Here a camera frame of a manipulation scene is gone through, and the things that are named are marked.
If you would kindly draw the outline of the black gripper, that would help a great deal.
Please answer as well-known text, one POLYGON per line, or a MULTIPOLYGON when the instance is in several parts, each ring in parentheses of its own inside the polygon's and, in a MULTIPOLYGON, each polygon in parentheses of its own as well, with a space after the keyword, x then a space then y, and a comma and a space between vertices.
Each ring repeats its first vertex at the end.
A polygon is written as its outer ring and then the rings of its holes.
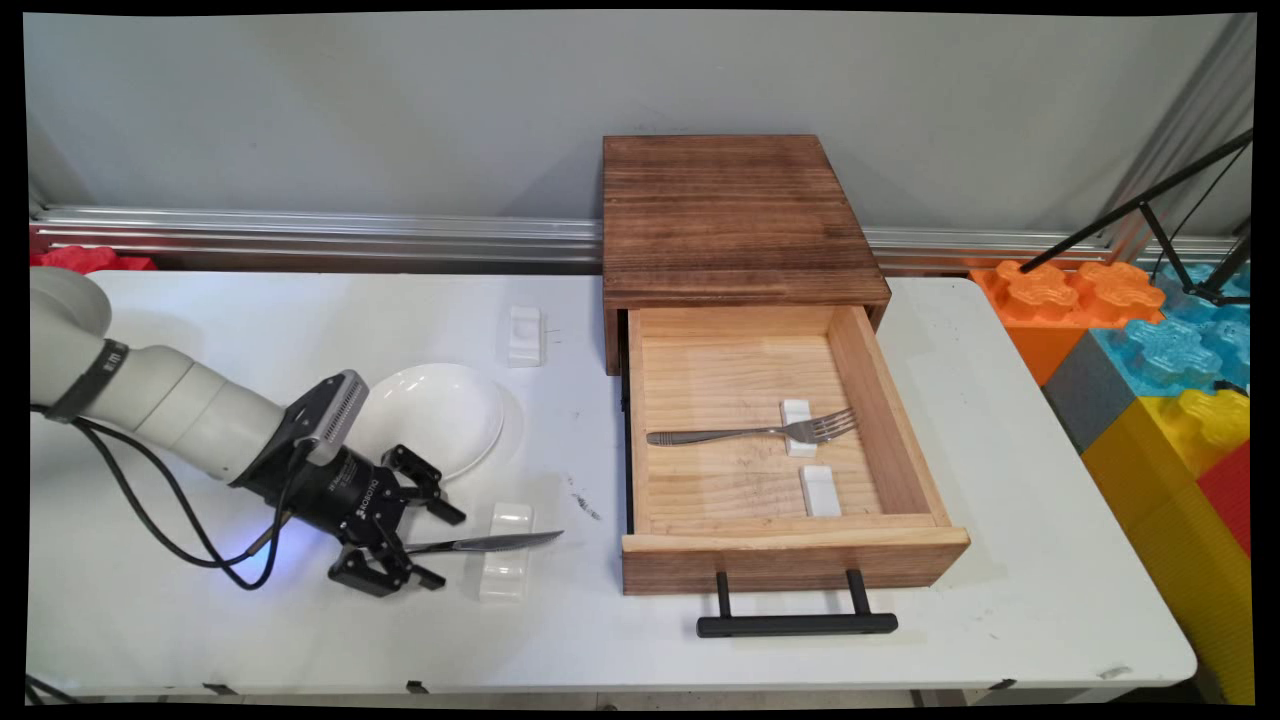
POLYGON ((407 548, 392 547, 404 505, 422 507, 457 527, 466 512, 445 497, 442 471, 404 445, 381 456, 381 466, 340 448, 324 466, 306 460, 311 443, 282 441, 265 448, 232 484, 247 489, 343 542, 328 579, 347 588, 387 597, 408 587, 445 588, 447 579, 413 561, 407 548))

